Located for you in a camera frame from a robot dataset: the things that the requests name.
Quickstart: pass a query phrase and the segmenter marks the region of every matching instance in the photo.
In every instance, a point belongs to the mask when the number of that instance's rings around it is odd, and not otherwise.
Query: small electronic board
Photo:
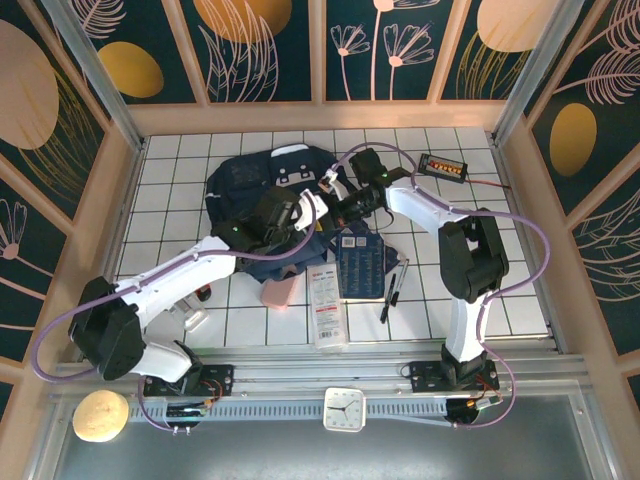
[[[418,172],[444,180],[451,180],[456,183],[464,183],[467,179],[467,166],[468,165],[463,162],[456,162],[448,158],[423,153],[420,156]]]

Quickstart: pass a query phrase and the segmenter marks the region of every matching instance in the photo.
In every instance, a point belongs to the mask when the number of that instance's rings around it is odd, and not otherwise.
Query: white tile floor
[[[121,254],[118,278],[149,270],[208,234],[211,227],[204,209],[204,186],[209,175],[227,158],[295,142],[305,142],[336,153],[339,157],[357,143],[378,141],[398,145],[413,159],[431,151],[434,155],[469,164],[473,180],[499,181],[485,133],[479,128],[404,128],[327,130],[295,132],[228,133],[153,137],[149,143],[140,185],[131,213]],[[409,163],[394,152],[381,152],[387,168]],[[432,177],[419,183],[445,199],[465,208],[481,207],[509,211],[504,190],[492,186],[463,185]],[[368,223],[378,228],[385,241],[409,259],[410,267],[400,302],[390,311],[389,321],[378,318],[380,304],[345,307],[351,342],[442,339],[450,321],[451,301],[439,275],[434,239],[409,219],[384,211]],[[518,234],[512,221],[498,219],[510,271],[503,286],[513,285],[529,275]],[[249,275],[237,273],[213,283],[212,298],[206,302],[210,318],[196,332],[185,335],[180,325],[163,314],[147,333],[163,339],[184,339],[194,348],[294,345],[313,341],[306,279],[301,277],[289,309],[284,312],[262,306],[262,285]],[[493,303],[489,336],[548,335],[533,286],[521,289]]]

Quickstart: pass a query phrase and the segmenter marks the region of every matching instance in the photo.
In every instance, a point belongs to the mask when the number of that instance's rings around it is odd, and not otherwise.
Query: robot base
[[[202,365],[197,372],[197,378],[188,391],[180,391],[177,384],[169,384],[158,377],[147,377],[144,386],[145,397],[211,397],[211,388],[215,396],[227,397],[233,389],[233,365]]]
[[[476,380],[479,375],[484,382],[495,390],[500,389],[496,365],[492,360],[485,360],[481,370],[473,372],[464,382],[453,384],[442,372],[441,361],[411,362],[408,364],[413,393],[438,393],[438,392],[475,392],[482,391],[484,385]]]

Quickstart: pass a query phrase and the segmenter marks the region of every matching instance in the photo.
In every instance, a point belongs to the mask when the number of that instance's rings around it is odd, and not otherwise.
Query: analog clock
[[[355,388],[328,388],[322,422],[327,430],[356,433],[366,422],[367,399]]]

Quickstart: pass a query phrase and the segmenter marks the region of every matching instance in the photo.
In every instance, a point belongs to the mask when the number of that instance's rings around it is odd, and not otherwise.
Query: pen
[[[389,291],[387,292],[387,298],[384,301],[384,307],[382,308],[382,313],[380,314],[380,323],[387,322],[387,315],[389,315],[389,304],[391,302],[391,296],[393,295],[393,287],[396,284],[396,274],[394,273],[391,277],[391,284],[389,285]]]
[[[402,288],[402,283],[404,282],[404,277],[407,274],[407,269],[409,268],[409,259],[405,259],[402,264],[402,270],[400,271],[400,278],[398,279],[398,286],[396,287],[396,291],[393,292],[393,296],[391,297],[391,306],[395,307],[396,303],[398,303],[398,297],[400,296],[400,289]]]

